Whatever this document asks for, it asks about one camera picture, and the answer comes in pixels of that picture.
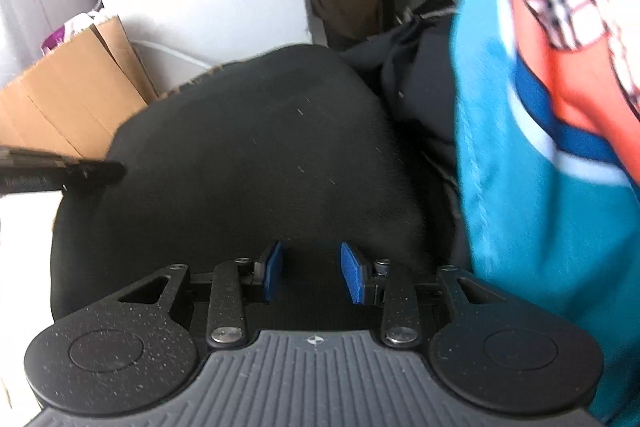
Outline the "cream bear print bedsheet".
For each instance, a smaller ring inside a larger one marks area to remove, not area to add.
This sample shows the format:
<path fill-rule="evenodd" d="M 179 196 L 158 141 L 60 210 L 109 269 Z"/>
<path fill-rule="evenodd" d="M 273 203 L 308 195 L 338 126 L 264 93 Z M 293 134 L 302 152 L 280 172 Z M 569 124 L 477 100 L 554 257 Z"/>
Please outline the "cream bear print bedsheet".
<path fill-rule="evenodd" d="M 62 194 L 1 199 L 1 424 L 24 426 L 40 411 L 24 371 L 29 343 L 53 323 L 50 256 Z"/>

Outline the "black bear patchwork shorts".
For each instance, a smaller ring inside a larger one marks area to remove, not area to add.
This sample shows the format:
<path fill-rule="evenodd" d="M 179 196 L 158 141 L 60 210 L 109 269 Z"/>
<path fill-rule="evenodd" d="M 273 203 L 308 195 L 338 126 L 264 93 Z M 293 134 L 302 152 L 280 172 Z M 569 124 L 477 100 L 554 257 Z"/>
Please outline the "black bear patchwork shorts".
<path fill-rule="evenodd" d="M 289 46 L 224 66 L 117 131 L 119 183 L 67 193 L 51 253 L 62 319 L 152 272 L 195 273 L 284 246 L 265 329 L 362 329 L 338 250 L 352 243 L 416 271 L 447 234 L 435 171 L 404 153 L 382 105 L 341 57 Z"/>

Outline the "leopard print garment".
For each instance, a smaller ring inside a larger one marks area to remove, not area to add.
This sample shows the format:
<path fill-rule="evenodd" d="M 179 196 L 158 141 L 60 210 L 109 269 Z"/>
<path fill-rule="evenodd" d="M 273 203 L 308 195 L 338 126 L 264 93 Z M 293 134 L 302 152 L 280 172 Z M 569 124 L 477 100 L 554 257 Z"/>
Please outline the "leopard print garment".
<path fill-rule="evenodd" d="M 202 83 L 206 83 L 213 75 L 217 74 L 220 70 L 223 70 L 222 66 L 213 67 L 207 69 L 206 72 L 202 72 L 201 75 L 197 75 L 196 77 L 190 79 L 187 82 L 179 84 L 179 86 L 175 88 L 171 88 L 168 91 L 160 94 L 158 96 L 159 100 L 166 100 L 166 98 L 170 98 L 171 96 L 177 95 L 182 92 L 186 92 L 196 86 L 199 86 Z"/>

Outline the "brown cardboard sheet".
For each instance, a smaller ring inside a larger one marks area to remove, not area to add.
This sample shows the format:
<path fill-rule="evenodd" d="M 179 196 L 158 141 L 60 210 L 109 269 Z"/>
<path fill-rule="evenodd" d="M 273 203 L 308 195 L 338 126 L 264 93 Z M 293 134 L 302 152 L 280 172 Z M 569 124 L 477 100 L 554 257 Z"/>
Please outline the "brown cardboard sheet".
<path fill-rule="evenodd" d="M 103 158 L 119 127 L 157 100 L 124 24 L 109 15 L 1 88 L 1 144 Z"/>

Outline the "white purple plastic bag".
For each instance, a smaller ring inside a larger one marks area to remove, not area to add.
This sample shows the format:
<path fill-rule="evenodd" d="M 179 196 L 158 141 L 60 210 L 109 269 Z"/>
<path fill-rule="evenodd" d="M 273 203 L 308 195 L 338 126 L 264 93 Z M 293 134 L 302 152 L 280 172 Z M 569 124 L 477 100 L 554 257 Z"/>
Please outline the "white purple plastic bag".
<path fill-rule="evenodd" d="M 60 44 L 70 41 L 73 36 L 76 36 L 81 31 L 88 29 L 92 25 L 103 23 L 107 19 L 108 12 L 104 9 L 102 0 L 98 0 L 92 10 L 79 13 L 70 20 L 66 20 L 61 27 L 55 29 L 51 35 L 48 35 L 40 46 L 41 53 L 43 55 L 50 53 Z"/>

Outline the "blue cartoon print garment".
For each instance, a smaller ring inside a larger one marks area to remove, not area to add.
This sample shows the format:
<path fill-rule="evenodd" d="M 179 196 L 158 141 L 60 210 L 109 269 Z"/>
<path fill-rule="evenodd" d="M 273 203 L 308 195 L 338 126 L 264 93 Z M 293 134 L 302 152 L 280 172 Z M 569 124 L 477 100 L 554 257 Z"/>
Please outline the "blue cartoon print garment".
<path fill-rule="evenodd" d="M 639 0 L 460 0 L 451 37 L 471 263 L 590 332 L 590 411 L 639 421 Z"/>

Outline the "black garment under leopard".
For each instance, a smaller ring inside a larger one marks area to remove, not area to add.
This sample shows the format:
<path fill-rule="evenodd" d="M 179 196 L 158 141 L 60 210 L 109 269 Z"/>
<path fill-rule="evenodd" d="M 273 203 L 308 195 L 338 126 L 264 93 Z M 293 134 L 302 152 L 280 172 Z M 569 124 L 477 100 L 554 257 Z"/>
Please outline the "black garment under leopard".
<path fill-rule="evenodd" d="M 411 20 L 343 51 L 341 58 L 380 99 L 425 237 L 419 265 L 471 268 L 454 137 L 456 82 L 449 37 L 454 16 Z"/>

